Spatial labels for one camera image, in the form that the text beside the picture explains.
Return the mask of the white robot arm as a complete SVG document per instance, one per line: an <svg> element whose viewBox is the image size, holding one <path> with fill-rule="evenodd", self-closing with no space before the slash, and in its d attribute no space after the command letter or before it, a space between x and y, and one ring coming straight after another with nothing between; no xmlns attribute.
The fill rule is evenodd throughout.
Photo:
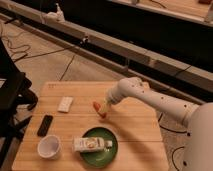
<svg viewBox="0 0 213 171"><path fill-rule="evenodd" d="M155 108L187 128L182 171L213 171L213 102L198 105L145 88L138 77L124 78L110 88L99 112L132 97Z"/></svg>

